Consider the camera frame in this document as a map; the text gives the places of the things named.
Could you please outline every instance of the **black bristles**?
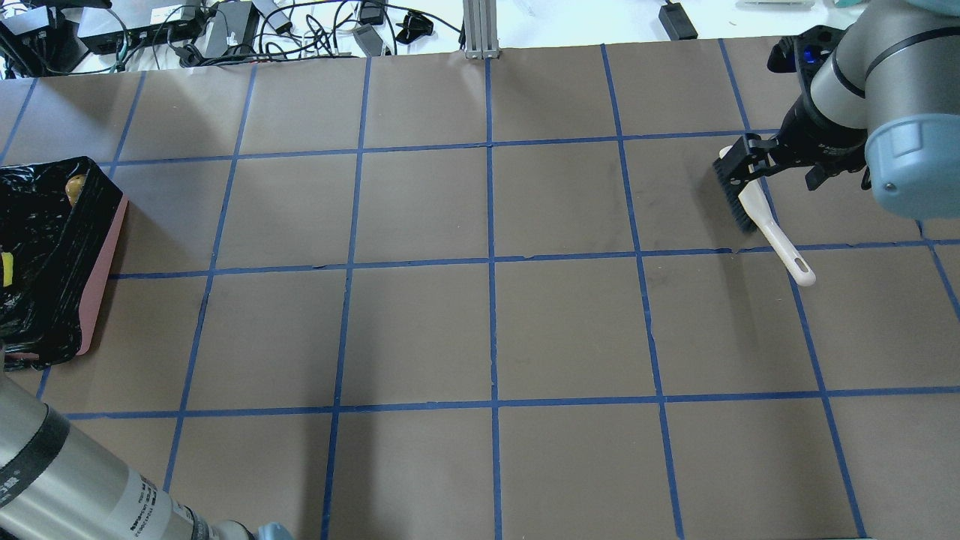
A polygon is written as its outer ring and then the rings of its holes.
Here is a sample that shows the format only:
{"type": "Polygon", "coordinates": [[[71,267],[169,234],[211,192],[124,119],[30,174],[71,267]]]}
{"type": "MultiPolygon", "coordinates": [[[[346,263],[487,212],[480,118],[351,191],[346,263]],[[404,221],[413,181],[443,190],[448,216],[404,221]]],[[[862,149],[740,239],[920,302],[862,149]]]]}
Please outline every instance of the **black bristles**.
{"type": "Polygon", "coordinates": [[[736,221],[736,226],[743,233],[752,233],[756,231],[756,223],[754,220],[747,215],[747,210],[743,208],[743,205],[740,203],[740,191],[743,191],[743,187],[746,183],[741,183],[740,185],[733,185],[727,181],[725,174],[721,170],[720,160],[713,162],[713,171],[717,175],[717,182],[720,183],[720,186],[723,188],[723,193],[727,197],[727,204],[730,205],[730,212],[733,214],[733,219],[736,221]]]}

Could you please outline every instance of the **white brush handle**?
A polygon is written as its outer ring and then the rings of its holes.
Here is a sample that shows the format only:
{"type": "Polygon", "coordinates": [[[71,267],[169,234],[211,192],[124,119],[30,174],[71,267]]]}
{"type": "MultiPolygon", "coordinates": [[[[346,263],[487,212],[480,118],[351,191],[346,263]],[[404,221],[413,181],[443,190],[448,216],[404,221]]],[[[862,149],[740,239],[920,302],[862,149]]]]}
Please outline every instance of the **white brush handle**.
{"type": "Polygon", "coordinates": [[[783,230],[774,221],[774,214],[767,204],[767,198],[763,195],[763,189],[759,182],[750,182],[740,191],[740,204],[747,210],[747,215],[754,220],[760,232],[767,237],[767,241],[773,246],[774,251],[780,256],[783,265],[786,266],[790,275],[793,276],[797,285],[809,287],[817,282],[817,275],[810,269],[810,265],[800,255],[797,248],[786,237],[783,230]]]}

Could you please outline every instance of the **yellow object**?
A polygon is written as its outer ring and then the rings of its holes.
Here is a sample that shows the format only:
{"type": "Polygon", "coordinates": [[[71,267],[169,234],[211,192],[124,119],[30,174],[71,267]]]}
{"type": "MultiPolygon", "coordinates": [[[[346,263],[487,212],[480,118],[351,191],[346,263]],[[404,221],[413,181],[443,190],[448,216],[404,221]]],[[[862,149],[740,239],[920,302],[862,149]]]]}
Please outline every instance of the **yellow object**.
{"type": "Polygon", "coordinates": [[[9,287],[13,284],[13,254],[3,253],[3,286],[9,287]]]}
{"type": "Polygon", "coordinates": [[[70,206],[75,207],[77,205],[77,199],[80,198],[80,192],[84,189],[84,184],[86,183],[86,175],[79,174],[77,176],[70,177],[70,180],[66,181],[66,198],[70,201],[70,206]]]}

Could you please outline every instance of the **black trash bag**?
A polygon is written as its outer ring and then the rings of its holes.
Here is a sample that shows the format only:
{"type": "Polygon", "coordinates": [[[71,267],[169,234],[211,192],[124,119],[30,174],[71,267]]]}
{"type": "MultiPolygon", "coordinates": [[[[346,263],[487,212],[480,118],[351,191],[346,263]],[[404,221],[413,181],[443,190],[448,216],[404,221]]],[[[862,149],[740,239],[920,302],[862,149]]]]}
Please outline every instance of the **black trash bag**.
{"type": "Polygon", "coordinates": [[[122,199],[90,158],[0,167],[0,244],[13,254],[13,283],[0,290],[4,371],[80,350],[81,296],[122,199]],[[66,184],[80,175],[71,205],[66,184]]]}

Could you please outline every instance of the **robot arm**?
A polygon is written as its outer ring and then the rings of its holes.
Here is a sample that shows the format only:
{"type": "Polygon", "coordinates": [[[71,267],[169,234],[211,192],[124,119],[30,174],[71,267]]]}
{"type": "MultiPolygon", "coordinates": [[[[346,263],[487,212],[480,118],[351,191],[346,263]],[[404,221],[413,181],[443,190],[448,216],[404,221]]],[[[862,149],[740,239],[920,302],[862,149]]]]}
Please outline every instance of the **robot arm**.
{"type": "Polygon", "coordinates": [[[787,168],[811,167],[813,190],[869,165],[884,208],[960,217],[960,0],[873,0],[846,32],[783,39],[767,67],[796,71],[802,93],[776,135],[745,134],[714,163],[732,201],[787,168]]]}

